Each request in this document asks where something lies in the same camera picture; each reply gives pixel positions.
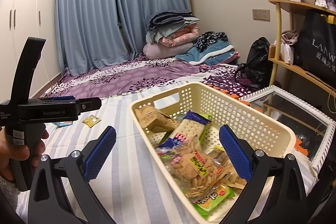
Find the left hand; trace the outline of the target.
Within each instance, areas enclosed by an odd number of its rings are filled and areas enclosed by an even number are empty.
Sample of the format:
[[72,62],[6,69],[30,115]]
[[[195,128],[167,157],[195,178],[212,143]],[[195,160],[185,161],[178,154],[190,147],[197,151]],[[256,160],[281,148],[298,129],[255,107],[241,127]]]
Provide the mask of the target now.
[[[35,151],[31,157],[30,163],[33,168],[36,168],[39,159],[44,154],[46,150],[45,143],[43,139],[47,139],[49,133],[47,130],[44,131],[40,142],[37,144]],[[14,175],[11,170],[9,161],[10,159],[17,161],[25,161],[30,157],[30,150],[26,145],[13,145],[6,140],[5,130],[1,128],[1,177],[8,182],[14,182]]]

